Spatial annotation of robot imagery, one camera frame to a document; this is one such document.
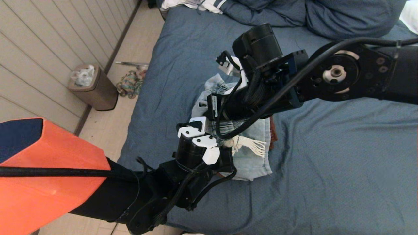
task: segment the blue comforter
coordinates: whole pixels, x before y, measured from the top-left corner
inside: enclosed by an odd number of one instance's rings
[[[249,28],[226,15],[169,10],[120,164],[142,170],[138,155],[152,167],[172,159],[176,124],[190,118],[204,82],[219,73],[214,59]],[[306,27],[274,32],[284,54],[312,55],[329,42]],[[396,25],[384,37],[413,36]],[[207,235],[417,234],[417,110],[362,98],[311,100],[278,113],[273,173],[218,185],[194,211],[174,208],[168,224]]]

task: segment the trash can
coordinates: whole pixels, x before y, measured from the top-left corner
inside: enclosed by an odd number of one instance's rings
[[[89,86],[80,87],[71,79],[68,89],[95,110],[112,110],[117,102],[117,89],[98,65],[93,64],[93,66],[94,74]],[[87,68],[89,68],[88,64],[81,64],[75,68],[75,71]]]

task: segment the white wall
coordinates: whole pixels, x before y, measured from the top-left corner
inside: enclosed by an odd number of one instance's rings
[[[73,132],[86,104],[67,88],[106,66],[138,0],[0,0],[0,122],[45,117]]]

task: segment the wooden floor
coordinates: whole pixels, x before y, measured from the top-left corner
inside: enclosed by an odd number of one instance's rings
[[[148,9],[143,1],[121,45],[115,61],[149,62],[152,49],[160,35],[164,21],[157,8]],[[108,74],[116,83],[133,67],[114,64]],[[126,140],[127,128],[136,99],[119,97],[112,111],[92,110],[80,137],[104,150],[116,161]],[[66,214],[41,228],[39,235],[110,235],[115,223]],[[126,225],[118,224],[112,235],[128,235]],[[179,235],[180,231],[160,225],[147,235]]]

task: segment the brown cloth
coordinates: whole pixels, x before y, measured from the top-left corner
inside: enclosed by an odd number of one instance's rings
[[[273,116],[270,116],[270,147],[268,150],[272,150],[274,148],[273,142],[277,140],[276,126],[274,126]]]

